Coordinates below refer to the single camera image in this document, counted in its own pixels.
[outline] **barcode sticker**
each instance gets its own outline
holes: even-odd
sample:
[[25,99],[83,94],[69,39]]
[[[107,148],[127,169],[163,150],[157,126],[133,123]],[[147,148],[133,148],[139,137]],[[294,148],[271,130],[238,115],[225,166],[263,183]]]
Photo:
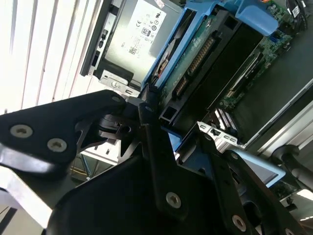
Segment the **barcode sticker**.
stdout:
[[125,31],[122,49],[137,58],[148,53],[165,16],[166,13],[157,7],[138,0]]
[[296,6],[296,7],[292,10],[293,17],[296,18],[299,13],[300,13],[299,6]]
[[164,2],[162,0],[155,0],[155,2],[157,3],[159,8],[161,8],[161,9],[165,6],[165,4],[164,4]]

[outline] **black mounting arm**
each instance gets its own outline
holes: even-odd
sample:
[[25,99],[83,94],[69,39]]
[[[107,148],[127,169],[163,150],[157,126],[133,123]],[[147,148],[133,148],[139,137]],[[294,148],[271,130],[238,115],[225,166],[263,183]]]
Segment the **black mounting arm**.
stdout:
[[6,114],[0,123],[0,164],[46,181],[66,175],[78,152],[121,140],[119,164],[68,192],[47,235],[256,235],[259,224],[265,234],[306,234],[240,156],[221,155],[207,134],[198,132],[192,154],[208,164],[199,172],[177,165],[148,100],[101,91]]

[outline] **green circuit board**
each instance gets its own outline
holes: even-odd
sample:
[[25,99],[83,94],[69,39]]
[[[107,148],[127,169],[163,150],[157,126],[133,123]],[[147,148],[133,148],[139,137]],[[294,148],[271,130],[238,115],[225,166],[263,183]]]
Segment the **green circuit board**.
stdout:
[[[292,16],[289,12],[279,6],[277,3],[271,1],[269,2],[268,11],[272,14],[272,16],[278,21],[278,23],[282,22],[291,22]],[[250,82],[242,89],[243,91],[237,95],[230,95],[229,93],[220,101],[220,106],[224,109],[231,110],[236,104],[241,100],[241,98],[245,95],[245,92],[249,90],[253,83],[258,79],[264,71],[266,71],[271,64],[275,61],[275,59],[284,51],[290,48],[289,44],[292,40],[292,36],[284,34],[280,31],[276,32],[276,36],[279,39],[275,40],[271,37],[264,37],[259,43],[256,50],[259,50],[263,54],[263,58],[259,62],[261,67],[257,74],[250,80]]]
[[195,33],[194,38],[189,43],[188,47],[184,51],[183,55],[174,67],[171,75],[167,79],[161,93],[160,106],[162,107],[168,102],[166,97],[173,91],[173,88],[180,82],[190,65],[194,62],[194,59],[199,54],[200,49],[204,43],[207,42],[209,35],[212,33],[212,23],[215,21],[214,16],[208,16],[202,21],[199,29]]

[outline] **motherboard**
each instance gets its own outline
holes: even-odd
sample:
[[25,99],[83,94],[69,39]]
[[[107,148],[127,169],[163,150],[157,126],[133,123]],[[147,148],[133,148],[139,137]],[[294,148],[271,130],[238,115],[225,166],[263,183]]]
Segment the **motherboard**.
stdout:
[[[268,3],[268,11],[278,21],[279,25],[292,21],[290,13],[273,1]],[[292,39],[291,35],[280,30],[277,30],[269,37],[264,37],[247,58],[239,73],[235,75],[237,81],[220,101],[220,107],[229,111],[232,110],[276,58],[284,51],[289,50]]]

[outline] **black plastic bracket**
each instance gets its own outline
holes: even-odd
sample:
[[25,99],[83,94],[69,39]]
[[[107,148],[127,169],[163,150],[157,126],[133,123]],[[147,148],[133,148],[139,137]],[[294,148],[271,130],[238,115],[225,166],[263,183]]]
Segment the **black plastic bracket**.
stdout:
[[[178,183],[177,164],[168,133],[161,129],[156,113],[147,103],[141,103],[138,109],[143,158],[151,169],[156,206],[165,215],[183,221],[188,214],[188,204]],[[179,208],[173,208],[167,202],[169,192],[179,195]]]
[[248,218],[257,216],[264,234],[306,234],[290,213],[277,200],[274,194],[263,184],[253,170],[234,151],[227,150],[222,154],[229,167],[245,187],[241,202],[246,209]]
[[[98,135],[98,120],[120,114],[125,106],[124,98],[105,90],[2,115],[0,165],[41,176],[63,176],[77,153],[107,140]],[[26,131],[15,129],[18,125],[26,126],[30,136],[16,136],[15,132]],[[55,138],[65,143],[62,152],[49,149],[48,142]]]
[[208,152],[210,145],[216,149],[214,140],[208,134],[200,133],[200,143],[210,161],[210,173],[206,175],[211,175],[213,179],[225,229],[231,234],[253,234],[227,162],[217,154]]

